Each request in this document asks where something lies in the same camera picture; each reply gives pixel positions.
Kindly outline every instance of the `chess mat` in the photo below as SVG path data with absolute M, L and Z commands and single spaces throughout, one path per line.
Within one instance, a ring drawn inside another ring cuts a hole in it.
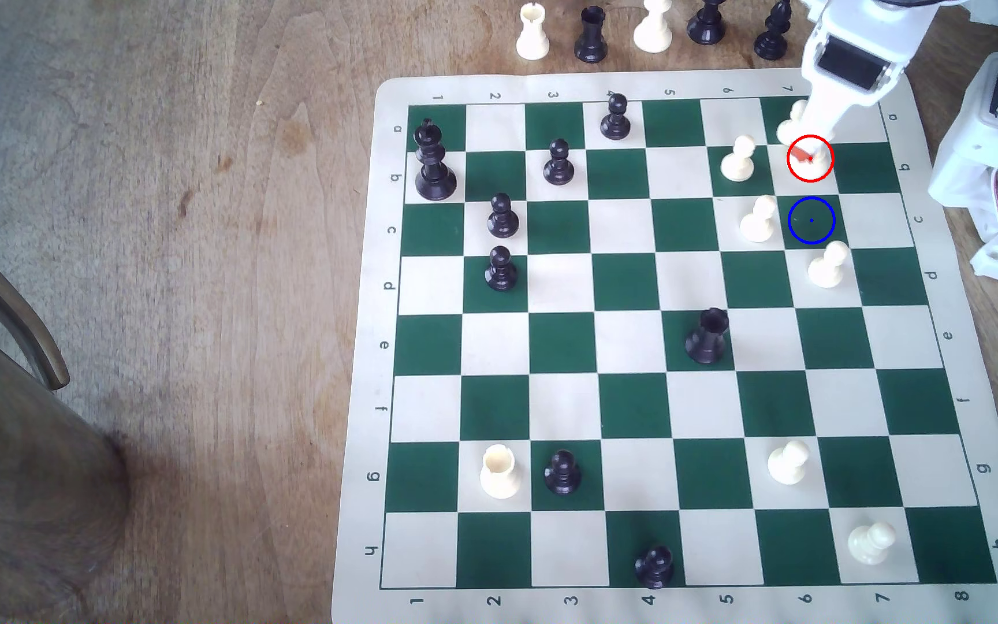
M 621 141 L 599 131 L 612 91 Z M 998 621 L 998 419 L 914 98 L 905 79 L 854 107 L 807 183 L 776 126 L 809 92 L 795 69 L 381 87 L 335 622 Z M 458 177 L 445 201 L 414 188 L 424 118 Z M 743 133 L 735 183 L 718 165 Z M 562 187 L 542 177 L 555 138 Z M 739 222 L 760 194 L 780 219 L 758 244 Z M 829 240 L 852 253 L 821 289 Z M 496 244 L 509 292 L 483 277 Z M 727 351 L 701 365 L 684 338 L 712 306 Z M 781 485 L 766 460 L 793 439 L 811 458 Z M 522 478 L 506 500 L 480 488 L 496 443 Z M 569 496 L 542 479 L 559 448 L 583 473 Z M 869 566 L 846 541 L 875 521 L 897 542 Z M 653 544 L 675 565 L 655 592 L 633 572 Z

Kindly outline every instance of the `wooden surface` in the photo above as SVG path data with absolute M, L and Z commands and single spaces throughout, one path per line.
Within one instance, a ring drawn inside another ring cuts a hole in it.
M 553 52 L 513 50 L 515 0 L 0 0 L 0 269 L 48 323 L 58 394 L 122 441 L 125 543 L 54 621 L 327 622 L 371 117 L 399 76 L 792 66 L 758 60 L 769 0 L 729 34 L 571 54 L 582 2 L 547 1 Z M 998 29 L 942 9 L 909 76 L 932 153 Z M 950 212 L 998 406 L 998 282 Z M 0 328 L 0 346 L 20 358 Z

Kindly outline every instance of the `green square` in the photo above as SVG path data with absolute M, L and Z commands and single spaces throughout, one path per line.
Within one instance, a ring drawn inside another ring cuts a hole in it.
M 826 497 L 832 507 L 902 507 L 887 436 L 820 437 Z
M 646 147 L 683 148 L 706 144 L 699 100 L 645 100 L 641 103 L 641 114 Z
M 553 453 L 562 448 L 575 457 L 580 486 L 571 494 L 553 494 L 546 488 L 545 470 Z M 545 440 L 530 443 L 530 503 L 534 511 L 601 511 L 603 509 L 603 454 L 598 440 Z
M 401 255 L 462 255 L 464 205 L 427 203 L 403 206 Z
M 462 440 L 522 440 L 529 436 L 529 376 L 460 378 Z
M 653 200 L 657 251 L 718 251 L 711 198 Z
M 860 307 L 800 307 L 799 343 L 809 369 L 871 369 L 865 314 Z
M 383 508 L 388 513 L 457 511 L 457 452 L 456 442 L 393 442 L 387 450 Z
M 656 310 L 657 257 L 652 253 L 597 253 L 591 257 L 596 310 Z
M 682 510 L 747 510 L 753 507 L 749 464 L 741 437 L 674 440 L 676 487 Z
M 722 277 L 730 307 L 791 307 L 783 251 L 724 251 Z
M 666 310 L 661 312 L 661 327 L 664 330 L 664 359 L 670 371 L 733 371 L 734 347 L 731 340 L 733 328 L 723 334 L 727 350 L 722 360 L 714 364 L 700 364 L 692 360 L 684 349 L 687 334 L 700 326 L 702 310 Z
M 672 553 L 674 570 L 667 586 L 683 588 L 680 512 L 606 512 L 606 567 L 613 588 L 643 588 L 634 574 L 634 562 L 654 546 Z
M 855 248 L 852 266 L 862 304 L 926 305 L 915 248 Z
M 728 180 L 722 174 L 722 158 L 734 151 L 732 146 L 707 146 L 707 161 L 711 164 L 711 194 L 719 198 L 730 196 L 772 195 L 773 175 L 769 169 L 769 152 L 765 146 L 757 146 L 753 153 L 753 176 L 742 182 Z
M 553 139 L 583 149 L 583 102 L 544 102 L 526 105 L 526 149 L 547 150 Z
M 649 197 L 645 150 L 588 150 L 587 155 L 589 199 Z
M 785 437 L 814 435 L 811 395 L 804 371 L 739 371 L 745 435 Z
M 603 437 L 672 437 L 664 373 L 599 376 Z
M 507 193 L 526 200 L 526 152 L 468 152 L 464 156 L 464 201 L 491 201 Z
M 499 292 L 488 285 L 483 274 L 488 270 L 490 261 L 485 255 L 468 255 L 464 257 L 464 313 L 475 312 L 526 312 L 528 276 L 526 257 L 513 255 L 511 264 L 518 271 L 515 287 Z
M 409 106 L 407 125 L 403 129 L 407 135 L 407 151 L 418 149 L 415 142 L 415 129 L 423 124 L 423 119 L 433 119 L 441 129 L 441 144 L 448 152 L 464 151 L 464 105 L 421 105 Z
M 776 206 L 780 208 L 781 233 L 784 235 L 784 248 L 825 248 L 831 241 L 850 242 L 845 232 L 845 220 L 841 217 L 841 203 L 837 195 L 812 195 L 823 201 L 799 196 L 779 196 Z M 792 213 L 792 232 L 787 225 L 787 214 Z
M 840 585 L 831 516 L 826 510 L 757 510 L 765 585 Z
M 834 143 L 839 193 L 898 193 L 899 177 L 888 143 Z
M 945 369 L 876 371 L 888 433 L 960 433 Z
M 457 589 L 530 587 L 530 513 L 458 514 Z
M 910 507 L 907 531 L 919 583 L 995 583 L 980 507 Z
M 399 317 L 395 327 L 397 376 L 459 376 L 460 314 Z
M 594 314 L 530 314 L 530 372 L 595 372 Z
M 528 202 L 526 242 L 530 253 L 590 252 L 588 202 Z

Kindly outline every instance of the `white square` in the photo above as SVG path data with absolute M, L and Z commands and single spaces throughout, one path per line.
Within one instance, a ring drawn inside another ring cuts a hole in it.
M 392 442 L 460 440 L 460 376 L 397 376 Z
M 657 254 L 657 292 L 661 310 L 727 308 L 722 254 L 717 251 L 670 251 Z
M 521 152 L 525 149 L 525 105 L 464 107 L 464 151 Z
M 811 415 L 819 437 L 887 435 L 880 382 L 873 369 L 807 371 Z
M 672 440 L 603 440 L 603 505 L 607 511 L 680 508 Z
M 769 142 L 761 100 L 734 98 L 700 100 L 703 113 L 703 141 L 708 146 L 733 146 L 741 135 L 753 136 L 759 145 Z
M 688 586 L 765 583 L 753 510 L 681 510 L 680 545 Z
M 515 453 L 515 472 L 522 483 L 518 492 L 509 499 L 492 499 L 480 485 L 483 453 L 492 444 L 502 444 Z M 460 442 L 457 465 L 458 512 L 530 511 L 530 482 L 539 475 L 530 465 L 529 440 L 463 440 Z
M 606 565 L 606 514 L 530 513 L 530 582 L 547 588 L 611 583 Z
M 530 440 L 599 440 L 599 376 L 530 376 Z
M 464 258 L 460 255 L 404 255 L 399 271 L 399 314 L 464 312 Z
M 569 150 L 572 179 L 566 184 L 546 180 L 549 150 L 526 152 L 526 199 L 528 201 L 579 201 L 588 199 L 588 152 Z
M 806 444 L 810 455 L 803 465 L 803 481 L 784 485 L 769 474 L 769 455 L 792 440 Z M 750 489 L 757 510 L 811 510 L 828 506 L 823 464 L 818 461 L 818 441 L 813 437 L 746 437 L 745 461 L 750 467 Z
M 852 558 L 850 534 L 859 526 L 872 526 L 874 522 L 891 524 L 896 530 L 896 543 L 888 548 L 887 559 L 866 565 Z M 843 583 L 918 583 L 915 552 L 903 507 L 832 508 L 831 530 Z
M 666 380 L 673 437 L 745 436 L 737 373 L 672 371 Z
M 526 261 L 530 312 L 591 312 L 595 309 L 590 253 L 533 254 Z
M 383 521 L 381 586 L 455 588 L 457 514 L 387 514 Z
M 660 310 L 595 312 L 595 365 L 601 373 L 663 373 Z
M 868 347 L 878 369 L 939 369 L 941 352 L 926 305 L 864 307 Z
M 905 507 L 977 504 L 959 435 L 893 435 L 889 440 Z
M 592 253 L 649 253 L 653 242 L 650 200 L 591 200 L 588 230 Z
M 489 312 L 461 316 L 460 374 L 524 376 L 530 372 L 530 315 Z
M 899 193 L 839 195 L 850 248 L 911 247 L 911 233 Z
M 645 147 L 645 118 L 642 117 L 641 102 L 627 102 L 630 135 L 625 139 L 617 141 L 608 139 L 599 131 L 599 123 L 608 112 L 606 100 L 583 104 L 583 147 L 589 150 L 629 150 Z
M 737 370 L 805 369 L 794 307 L 732 307 L 728 315 Z
M 706 148 L 647 148 L 645 170 L 652 199 L 708 198 L 711 166 Z

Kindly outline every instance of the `red circle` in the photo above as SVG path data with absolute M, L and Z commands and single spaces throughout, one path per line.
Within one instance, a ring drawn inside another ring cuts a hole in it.
M 831 150 L 831 167 L 826 170 L 826 173 L 823 173 L 822 177 L 815 177 L 814 180 L 808 180 L 806 177 L 799 177 L 799 174 L 796 173 L 795 170 L 792 169 L 792 148 L 794 148 L 795 145 L 799 141 L 802 141 L 804 139 L 818 139 L 818 140 L 820 140 L 820 141 L 822 141 L 824 143 L 824 145 L 826 146 L 827 150 Z M 831 171 L 834 171 L 834 148 L 832 148 L 831 147 L 831 143 L 829 141 L 827 141 L 826 139 L 823 139 L 822 136 L 819 136 L 819 135 L 803 135 L 803 136 L 800 136 L 795 141 L 792 141 L 792 144 L 787 147 L 787 155 L 785 155 L 784 160 L 785 160 L 785 162 L 787 162 L 787 170 L 791 171 L 792 172 L 792 176 L 795 176 L 795 178 L 797 180 L 799 180 L 800 182 L 818 182 L 818 181 L 824 180 L 827 176 L 829 176 L 831 174 Z

